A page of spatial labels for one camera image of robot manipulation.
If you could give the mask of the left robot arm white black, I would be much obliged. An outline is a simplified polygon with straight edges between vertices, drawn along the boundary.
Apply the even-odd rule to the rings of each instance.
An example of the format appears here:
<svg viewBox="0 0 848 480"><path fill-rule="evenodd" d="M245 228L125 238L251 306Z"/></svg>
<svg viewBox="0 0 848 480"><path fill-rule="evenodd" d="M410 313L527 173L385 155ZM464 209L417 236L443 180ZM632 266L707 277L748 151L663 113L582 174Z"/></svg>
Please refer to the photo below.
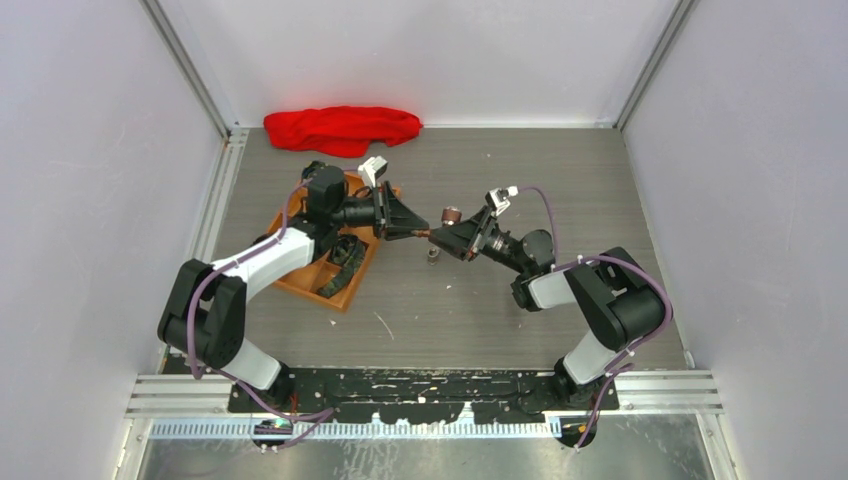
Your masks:
<svg viewBox="0 0 848 480"><path fill-rule="evenodd" d="M299 184L304 199L275 232L229 258L191 259L180 267L158 338L187 354L192 369L205 365L251 386L253 400L265 411L285 409L294 390L290 369L247 340L247 304L279 278L324 257L343 228L369 227L387 241L427 230L428 222L398 198L390 183L376 181L385 169L377 157L358 168L369 192L358 197L349 190L345 169L310 164Z"/></svg>

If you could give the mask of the brown water faucet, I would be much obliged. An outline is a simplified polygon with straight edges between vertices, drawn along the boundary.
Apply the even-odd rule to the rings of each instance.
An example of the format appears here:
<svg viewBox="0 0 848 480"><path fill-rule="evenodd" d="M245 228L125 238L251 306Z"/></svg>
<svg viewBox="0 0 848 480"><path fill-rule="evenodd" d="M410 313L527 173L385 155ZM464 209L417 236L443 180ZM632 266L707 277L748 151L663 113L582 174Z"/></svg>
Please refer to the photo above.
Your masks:
<svg viewBox="0 0 848 480"><path fill-rule="evenodd" d="M434 230L443 227L450 227L459 223L462 219L462 212L455 206L447 206L442 210L439 223L435 227L426 229L418 229L413 231L413 236L418 238L429 238Z"/></svg>

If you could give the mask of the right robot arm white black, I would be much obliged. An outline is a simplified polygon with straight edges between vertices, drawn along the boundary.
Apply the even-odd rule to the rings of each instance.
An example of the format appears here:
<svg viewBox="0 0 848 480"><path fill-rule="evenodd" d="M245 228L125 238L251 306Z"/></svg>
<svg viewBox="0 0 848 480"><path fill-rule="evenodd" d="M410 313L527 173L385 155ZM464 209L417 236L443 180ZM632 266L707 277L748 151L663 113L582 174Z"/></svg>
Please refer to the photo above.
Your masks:
<svg viewBox="0 0 848 480"><path fill-rule="evenodd" d="M515 271L511 292L526 311L579 308L588 331L555 363L550 382L567 410L582 409L600 382L673 318L667 293L621 247L558 265L549 231L536 229L517 239L500 228L488 207L466 220L447 220L426 236L457 259L483 256Z"/></svg>

